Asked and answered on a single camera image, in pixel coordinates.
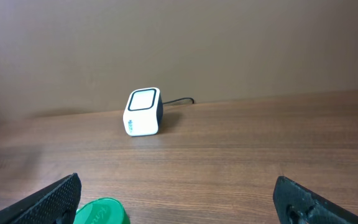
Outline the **green lid jar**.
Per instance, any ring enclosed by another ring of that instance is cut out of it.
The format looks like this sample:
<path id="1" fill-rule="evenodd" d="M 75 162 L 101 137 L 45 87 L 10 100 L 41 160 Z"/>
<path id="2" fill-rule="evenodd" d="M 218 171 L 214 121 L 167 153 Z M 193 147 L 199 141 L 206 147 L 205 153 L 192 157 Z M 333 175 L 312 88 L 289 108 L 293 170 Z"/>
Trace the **green lid jar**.
<path id="1" fill-rule="evenodd" d="M 93 200 L 79 210 L 73 224 L 130 224 L 122 203 L 115 198 Z"/>

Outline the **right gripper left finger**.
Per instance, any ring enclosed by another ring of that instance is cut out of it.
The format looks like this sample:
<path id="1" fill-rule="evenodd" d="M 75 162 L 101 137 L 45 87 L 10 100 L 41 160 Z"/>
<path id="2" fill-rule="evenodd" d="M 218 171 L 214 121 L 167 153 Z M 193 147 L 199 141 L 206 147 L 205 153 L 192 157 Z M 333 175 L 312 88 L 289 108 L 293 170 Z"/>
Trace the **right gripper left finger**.
<path id="1" fill-rule="evenodd" d="M 81 180 L 73 173 L 0 210 L 0 224 L 73 224 L 80 198 Z"/>

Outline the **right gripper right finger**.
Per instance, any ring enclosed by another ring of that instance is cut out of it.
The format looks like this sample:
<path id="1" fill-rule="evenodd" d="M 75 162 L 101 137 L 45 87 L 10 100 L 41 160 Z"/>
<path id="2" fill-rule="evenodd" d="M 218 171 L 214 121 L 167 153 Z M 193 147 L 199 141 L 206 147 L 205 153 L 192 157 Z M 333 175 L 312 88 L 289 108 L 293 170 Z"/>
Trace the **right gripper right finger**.
<path id="1" fill-rule="evenodd" d="M 358 216 L 280 176 L 273 191 L 273 203 L 281 224 L 358 224 Z"/>

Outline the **white barcode scanner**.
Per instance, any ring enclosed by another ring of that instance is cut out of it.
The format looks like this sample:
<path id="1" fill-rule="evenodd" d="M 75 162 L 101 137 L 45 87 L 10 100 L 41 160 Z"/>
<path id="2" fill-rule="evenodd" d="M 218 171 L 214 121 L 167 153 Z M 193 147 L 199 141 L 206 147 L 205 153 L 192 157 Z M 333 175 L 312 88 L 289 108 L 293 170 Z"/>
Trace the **white barcode scanner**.
<path id="1" fill-rule="evenodd" d="M 158 88 L 134 90 L 123 114 L 125 131 L 132 137 L 157 134 L 162 116 L 163 104 Z"/>

